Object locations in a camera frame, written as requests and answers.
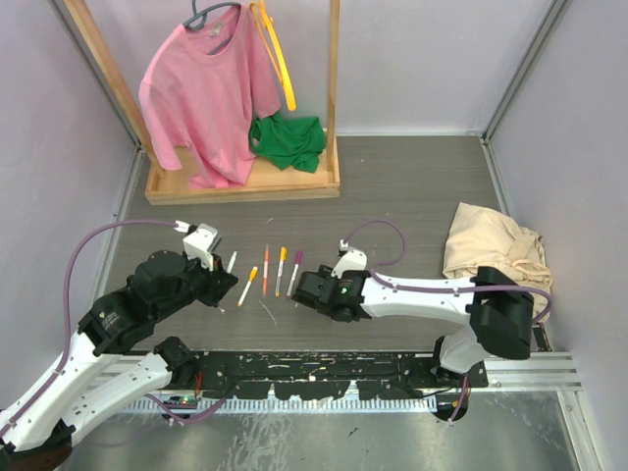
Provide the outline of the orange highlighter pen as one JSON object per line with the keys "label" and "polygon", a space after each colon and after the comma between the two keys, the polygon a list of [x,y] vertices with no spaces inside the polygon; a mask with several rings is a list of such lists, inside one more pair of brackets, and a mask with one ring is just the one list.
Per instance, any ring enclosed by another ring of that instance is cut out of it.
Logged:
{"label": "orange highlighter pen", "polygon": [[270,245],[265,245],[264,250],[264,262],[263,262],[263,274],[262,274],[262,296],[265,297],[268,293],[268,281],[269,281],[269,262],[270,262]]}

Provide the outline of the white marker blue end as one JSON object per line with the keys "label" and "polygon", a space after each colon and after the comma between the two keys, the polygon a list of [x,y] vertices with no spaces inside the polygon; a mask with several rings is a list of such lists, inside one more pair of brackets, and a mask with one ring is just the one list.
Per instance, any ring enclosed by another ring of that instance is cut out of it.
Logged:
{"label": "white marker blue end", "polygon": [[234,251],[232,253],[232,256],[231,256],[230,260],[229,260],[229,264],[228,264],[228,267],[227,267],[227,270],[226,270],[227,273],[231,274],[233,272],[233,269],[234,269],[234,266],[235,266],[235,263],[236,263],[236,259],[237,259],[237,251]]}

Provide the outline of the white marker orange tip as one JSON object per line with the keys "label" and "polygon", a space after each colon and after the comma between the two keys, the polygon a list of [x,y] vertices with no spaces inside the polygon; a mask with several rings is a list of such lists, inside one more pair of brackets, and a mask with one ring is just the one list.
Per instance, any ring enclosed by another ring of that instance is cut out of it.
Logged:
{"label": "white marker orange tip", "polygon": [[285,267],[285,259],[281,259],[278,264],[278,271],[277,271],[277,277],[276,277],[276,283],[275,283],[275,297],[279,297],[281,295],[281,285],[282,285],[284,267]]}

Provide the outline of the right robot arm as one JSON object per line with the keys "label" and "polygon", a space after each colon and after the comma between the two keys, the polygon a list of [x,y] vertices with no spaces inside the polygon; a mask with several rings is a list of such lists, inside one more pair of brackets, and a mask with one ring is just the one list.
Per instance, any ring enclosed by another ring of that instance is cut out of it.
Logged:
{"label": "right robot arm", "polygon": [[337,322],[405,316],[456,325],[436,341],[430,363],[432,378],[444,387],[491,356],[526,360],[531,354],[533,296],[491,267],[467,278],[421,280],[367,270],[337,276],[322,265],[300,276],[292,299]]}

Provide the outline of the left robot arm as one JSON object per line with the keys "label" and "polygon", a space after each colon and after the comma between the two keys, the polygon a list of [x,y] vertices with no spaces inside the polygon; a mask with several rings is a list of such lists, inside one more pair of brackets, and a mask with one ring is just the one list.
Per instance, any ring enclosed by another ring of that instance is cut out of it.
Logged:
{"label": "left robot arm", "polygon": [[53,470],[100,424],[148,393],[184,389],[200,375],[196,355],[168,337],[127,371],[94,388],[109,366],[151,337],[157,323],[199,301],[218,306],[237,283],[219,258],[208,267],[173,251],[158,251],[129,276],[124,287],[98,298],[78,322],[67,362],[52,369],[53,384],[32,387],[2,411],[4,470]]}

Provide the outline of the white pen purple end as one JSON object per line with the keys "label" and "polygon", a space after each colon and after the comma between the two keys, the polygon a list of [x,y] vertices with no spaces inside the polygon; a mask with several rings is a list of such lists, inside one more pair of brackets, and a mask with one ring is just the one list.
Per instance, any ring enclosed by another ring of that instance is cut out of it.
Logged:
{"label": "white pen purple end", "polygon": [[291,299],[292,292],[293,292],[293,287],[294,287],[294,284],[296,282],[296,278],[297,278],[297,274],[298,274],[298,269],[299,269],[299,264],[295,263],[294,266],[293,266],[291,275],[290,275],[289,282],[288,282],[288,289],[287,289],[287,293],[286,293],[286,298],[287,299]]}

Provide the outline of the white pen yellow end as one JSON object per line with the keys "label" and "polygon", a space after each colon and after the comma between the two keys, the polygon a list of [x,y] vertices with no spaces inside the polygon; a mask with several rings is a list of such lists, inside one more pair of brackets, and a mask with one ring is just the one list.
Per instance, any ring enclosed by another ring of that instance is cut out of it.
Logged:
{"label": "white pen yellow end", "polygon": [[252,280],[248,280],[242,290],[242,293],[238,299],[237,302],[237,307],[242,307],[244,304],[244,301],[246,300],[246,297],[250,291],[251,285],[252,285],[253,281]]}

